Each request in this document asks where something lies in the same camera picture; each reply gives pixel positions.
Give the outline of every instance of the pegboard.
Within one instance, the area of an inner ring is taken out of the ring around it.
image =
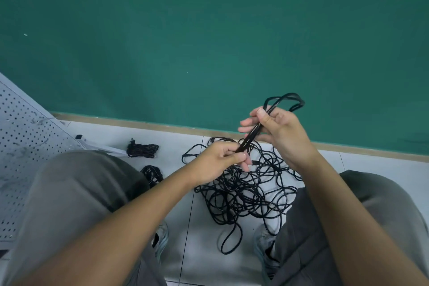
[[[85,149],[63,124],[3,75],[0,76],[0,242],[10,248],[29,188],[47,160]]]

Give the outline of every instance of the leg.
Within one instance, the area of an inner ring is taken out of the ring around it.
[[[77,151],[55,157],[36,174],[4,284],[24,277],[148,189],[140,172],[104,153]],[[166,285],[150,244],[125,285],[143,281]]]
[[[340,174],[368,212],[404,253],[429,276],[426,223],[410,196],[380,175],[348,170]],[[275,241],[280,269],[273,285],[342,285],[317,213],[299,189],[287,222]]]

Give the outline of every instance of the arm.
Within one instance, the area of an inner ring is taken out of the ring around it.
[[[315,149],[297,117],[275,109],[255,109],[241,122],[249,132],[261,122],[282,158],[299,172],[318,213],[340,277],[351,285],[429,285],[416,265],[373,219],[332,166]]]
[[[15,285],[122,285],[160,221],[195,186],[217,178],[247,154],[237,143],[216,142],[198,158],[143,193],[73,241]]]

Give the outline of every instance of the beige edge trim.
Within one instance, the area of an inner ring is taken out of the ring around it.
[[[105,119],[105,118],[98,118],[94,116],[79,116],[74,114],[52,113],[52,115],[56,117],[58,120],[65,120],[65,121],[77,121],[77,122],[95,123],[99,125],[138,128],[138,129],[165,131],[165,132],[177,132],[179,134],[197,135],[197,136],[220,136],[220,137],[229,137],[237,140],[240,138],[243,138],[243,135],[238,132],[237,133],[221,132],[221,131],[208,130],[208,129],[167,126],[167,125],[146,123],[146,122],[140,122],[140,121]],[[407,159],[410,161],[418,161],[418,162],[429,162],[429,156],[426,156],[426,155],[388,152],[385,150],[332,145],[328,143],[314,143],[314,145],[319,150],[329,150],[332,152],[371,155],[371,156],[378,156],[378,157],[388,157],[392,159]]]

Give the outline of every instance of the person's left arm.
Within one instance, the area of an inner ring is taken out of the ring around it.
[[[249,156],[237,143],[215,142],[191,163],[88,230],[14,285],[122,285],[158,224],[192,188],[220,176]]]

